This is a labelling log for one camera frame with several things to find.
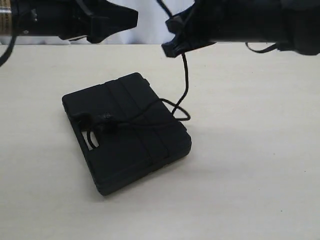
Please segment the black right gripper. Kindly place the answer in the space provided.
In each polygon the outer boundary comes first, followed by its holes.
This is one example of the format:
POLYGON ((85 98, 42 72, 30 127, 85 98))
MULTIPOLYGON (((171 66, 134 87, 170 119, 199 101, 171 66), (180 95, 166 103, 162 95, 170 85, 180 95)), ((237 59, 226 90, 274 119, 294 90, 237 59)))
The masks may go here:
POLYGON ((161 47, 176 58, 220 42, 281 43, 281 10, 278 0, 197 0, 165 22, 176 35, 161 47))

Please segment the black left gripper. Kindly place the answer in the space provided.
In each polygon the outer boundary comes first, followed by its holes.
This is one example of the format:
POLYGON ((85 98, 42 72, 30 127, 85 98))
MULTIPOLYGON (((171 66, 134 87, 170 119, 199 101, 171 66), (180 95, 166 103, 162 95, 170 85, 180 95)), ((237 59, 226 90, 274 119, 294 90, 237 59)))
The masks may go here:
POLYGON ((137 10, 107 0, 11 0, 13 32, 101 43, 138 24, 137 10))

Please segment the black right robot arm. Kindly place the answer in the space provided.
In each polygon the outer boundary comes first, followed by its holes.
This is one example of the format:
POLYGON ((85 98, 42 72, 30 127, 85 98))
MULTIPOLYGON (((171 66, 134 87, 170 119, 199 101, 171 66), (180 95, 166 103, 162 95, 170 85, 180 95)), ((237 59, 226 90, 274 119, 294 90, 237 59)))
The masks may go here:
POLYGON ((271 43, 262 53, 320 53, 318 0, 196 0, 165 24, 174 35, 161 45, 169 58, 216 43, 271 43))

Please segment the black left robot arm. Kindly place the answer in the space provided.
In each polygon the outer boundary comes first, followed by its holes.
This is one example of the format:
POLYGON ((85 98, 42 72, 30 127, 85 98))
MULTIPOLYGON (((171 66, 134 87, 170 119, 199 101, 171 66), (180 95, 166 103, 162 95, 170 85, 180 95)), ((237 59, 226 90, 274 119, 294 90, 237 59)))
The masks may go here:
POLYGON ((2 0, 2 36, 85 38, 99 44, 138 24, 137 10, 107 0, 2 0))

